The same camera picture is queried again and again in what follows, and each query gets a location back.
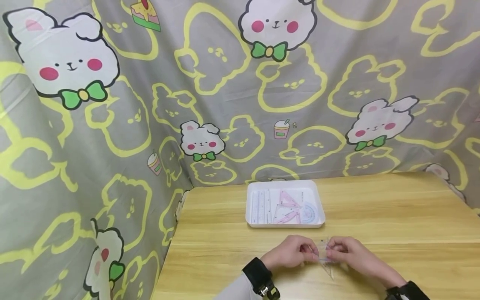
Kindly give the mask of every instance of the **transparent ruler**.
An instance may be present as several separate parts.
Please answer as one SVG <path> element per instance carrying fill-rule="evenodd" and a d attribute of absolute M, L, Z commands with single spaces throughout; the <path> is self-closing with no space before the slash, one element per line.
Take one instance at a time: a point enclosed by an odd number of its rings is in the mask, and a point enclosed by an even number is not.
<path fill-rule="evenodd" d="M 272 205 L 270 190 L 254 191 L 252 195 L 252 223 L 271 224 Z"/>

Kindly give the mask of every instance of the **blue protractor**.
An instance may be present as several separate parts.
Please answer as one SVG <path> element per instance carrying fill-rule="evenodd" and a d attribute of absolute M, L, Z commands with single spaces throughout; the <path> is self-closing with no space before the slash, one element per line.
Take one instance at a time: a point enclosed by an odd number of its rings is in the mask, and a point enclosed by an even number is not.
<path fill-rule="evenodd" d="M 312 224 L 318 222 L 318 214 L 316 207 L 313 204 L 305 202 L 301 210 L 301 222 L 302 224 Z"/>

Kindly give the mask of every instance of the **cartoon print curtain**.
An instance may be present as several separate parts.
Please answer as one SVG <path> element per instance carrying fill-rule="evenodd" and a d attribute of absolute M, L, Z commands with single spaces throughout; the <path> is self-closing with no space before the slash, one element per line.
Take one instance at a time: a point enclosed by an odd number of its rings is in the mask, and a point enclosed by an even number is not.
<path fill-rule="evenodd" d="M 431 171 L 480 213 L 476 2 L 0 12 L 5 298 L 149 299 L 192 186 Z"/>

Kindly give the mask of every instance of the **finger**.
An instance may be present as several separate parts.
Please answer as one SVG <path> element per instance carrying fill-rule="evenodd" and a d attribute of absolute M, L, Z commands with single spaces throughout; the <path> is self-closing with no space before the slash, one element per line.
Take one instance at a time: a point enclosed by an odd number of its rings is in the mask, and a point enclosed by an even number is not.
<path fill-rule="evenodd" d="M 304 262 L 311 262 L 311 263 L 317 263 L 318 262 L 318 255 L 314 253 L 307 253 L 303 252 L 303 261 Z"/>
<path fill-rule="evenodd" d="M 335 245 L 335 246 L 331 247 L 331 249 L 333 249 L 335 251 L 340 251 L 340 252 L 346 252 L 347 251 L 347 249 L 343 245 Z"/>
<path fill-rule="evenodd" d="M 308 245 L 302 245 L 301 249 L 303 249 L 302 252 L 313 253 L 313 250 Z"/>
<path fill-rule="evenodd" d="M 348 238 L 349 237 L 334 236 L 334 237 L 330 238 L 327 245 L 330 246 L 330 247 L 334 247 L 335 245 L 344 245 L 345 246 Z"/>
<path fill-rule="evenodd" d="M 318 255 L 318 248 L 317 248 L 317 246 L 315 245 L 315 243 L 313 242 L 312 239 L 306 238 L 306 237 L 301 236 L 301 235 L 297 235 L 297 243 L 300 244 L 300 245 L 310 247 L 312 252 L 314 254 Z"/>
<path fill-rule="evenodd" d="M 327 258 L 339 262 L 339 263 L 347 263 L 348 264 L 348 253 L 343 253 L 335 250 L 327 250 Z"/>

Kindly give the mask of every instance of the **person's left hand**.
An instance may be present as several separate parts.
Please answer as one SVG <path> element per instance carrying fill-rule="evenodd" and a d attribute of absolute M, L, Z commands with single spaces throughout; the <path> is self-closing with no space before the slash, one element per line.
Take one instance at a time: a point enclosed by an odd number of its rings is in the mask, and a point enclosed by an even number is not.
<path fill-rule="evenodd" d="M 304 262 L 318 262 L 318 248 L 309 238 L 289 235 L 261 260 L 270 271 L 278 267 L 293 268 Z"/>

